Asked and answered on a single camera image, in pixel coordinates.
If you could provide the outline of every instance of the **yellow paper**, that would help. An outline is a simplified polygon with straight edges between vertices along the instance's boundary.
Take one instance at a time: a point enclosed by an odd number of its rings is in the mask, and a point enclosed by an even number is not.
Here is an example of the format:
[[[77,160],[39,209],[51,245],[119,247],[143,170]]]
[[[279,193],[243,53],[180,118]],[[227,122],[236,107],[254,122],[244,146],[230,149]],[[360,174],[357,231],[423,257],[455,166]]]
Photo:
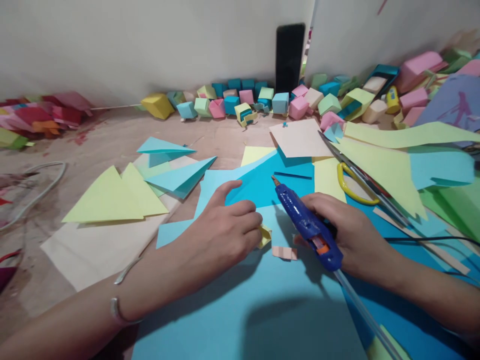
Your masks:
[[[115,166],[105,170],[68,212],[62,223],[143,219],[142,211]]]
[[[460,141],[480,142],[480,134],[438,121],[398,131],[375,130],[349,122],[344,135],[391,149]]]
[[[420,200],[419,192],[412,181],[408,153],[365,144],[345,137],[338,140],[340,143],[333,145],[389,192],[406,212],[413,218],[418,214],[427,220],[427,213]]]
[[[339,161],[335,157],[320,158],[313,162],[315,167],[315,192],[324,193],[334,198],[347,202],[344,191],[340,187],[339,177],[337,175],[337,165]]]
[[[265,155],[270,154],[272,151],[275,151],[274,147],[245,146],[245,151],[243,152],[243,158],[241,159],[240,166],[254,163],[263,158]]]
[[[169,210],[155,195],[132,163],[127,165],[121,179],[135,197],[143,216],[168,214]]]
[[[397,340],[395,340],[395,338],[387,331],[385,326],[380,325],[380,328],[383,330],[388,340],[390,340],[393,347],[397,351],[398,355],[400,355],[401,359],[410,360],[411,358],[408,355],[408,353],[402,348],[402,346],[397,342]],[[369,348],[367,349],[366,356],[368,360],[391,360],[392,359],[390,354],[387,352],[385,347],[380,342],[379,338],[376,336],[371,342],[371,345],[369,346]]]

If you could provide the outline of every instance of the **white wall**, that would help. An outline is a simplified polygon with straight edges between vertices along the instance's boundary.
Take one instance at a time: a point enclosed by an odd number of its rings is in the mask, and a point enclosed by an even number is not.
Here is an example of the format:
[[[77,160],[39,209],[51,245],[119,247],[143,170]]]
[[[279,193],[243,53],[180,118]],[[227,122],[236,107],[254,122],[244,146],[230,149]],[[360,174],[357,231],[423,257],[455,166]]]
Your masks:
[[[315,0],[4,0],[0,99],[76,90],[98,106],[275,78],[276,30]]]
[[[380,63],[401,65],[440,51],[459,30],[480,27],[479,0],[317,0],[305,69],[365,77]]]

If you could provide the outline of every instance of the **yellow scissors handle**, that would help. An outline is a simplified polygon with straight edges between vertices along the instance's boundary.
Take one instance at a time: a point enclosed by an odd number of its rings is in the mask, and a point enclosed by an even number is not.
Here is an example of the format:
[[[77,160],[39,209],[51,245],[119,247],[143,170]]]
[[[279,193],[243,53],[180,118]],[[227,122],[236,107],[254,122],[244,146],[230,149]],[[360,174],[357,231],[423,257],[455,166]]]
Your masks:
[[[377,205],[380,200],[376,198],[375,200],[367,200],[364,199],[363,197],[358,196],[356,193],[354,193],[350,188],[348,187],[347,183],[345,182],[344,179],[344,171],[350,175],[358,184],[361,184],[359,178],[355,173],[347,166],[346,163],[344,162],[339,162],[338,165],[336,166],[336,172],[338,175],[338,183],[340,184],[341,189],[347,194],[349,197],[351,197],[353,200],[360,204],[365,204],[365,205]]]

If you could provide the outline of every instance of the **paper triangle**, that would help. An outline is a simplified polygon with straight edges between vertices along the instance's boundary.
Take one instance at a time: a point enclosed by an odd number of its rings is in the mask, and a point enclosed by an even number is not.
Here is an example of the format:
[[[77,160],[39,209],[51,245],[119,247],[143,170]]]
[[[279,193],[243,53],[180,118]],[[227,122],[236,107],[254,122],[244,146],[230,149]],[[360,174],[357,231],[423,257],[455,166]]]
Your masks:
[[[132,163],[127,165],[121,179],[135,196],[143,216],[167,214],[169,212]]]
[[[135,196],[115,166],[111,166],[90,185],[61,222],[95,223],[143,218]]]
[[[164,172],[150,177],[146,181],[167,190],[179,198],[185,199],[216,158],[214,156],[192,165]]]

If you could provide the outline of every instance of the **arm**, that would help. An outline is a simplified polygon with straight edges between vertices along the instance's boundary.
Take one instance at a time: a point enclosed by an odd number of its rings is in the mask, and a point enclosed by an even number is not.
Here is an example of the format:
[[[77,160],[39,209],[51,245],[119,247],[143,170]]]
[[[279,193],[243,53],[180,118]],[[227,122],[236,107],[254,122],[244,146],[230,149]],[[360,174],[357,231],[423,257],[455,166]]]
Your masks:
[[[147,254],[114,285],[117,275],[54,306],[0,346],[0,359],[89,359],[122,326],[110,314],[119,298],[122,317],[141,319],[194,293],[231,268],[262,240],[262,216],[253,202],[225,207],[225,197],[241,181],[220,186],[204,212],[175,241]]]
[[[404,257],[357,208],[322,193],[302,200],[337,228],[342,270],[403,297],[445,328],[479,346],[480,289]]]

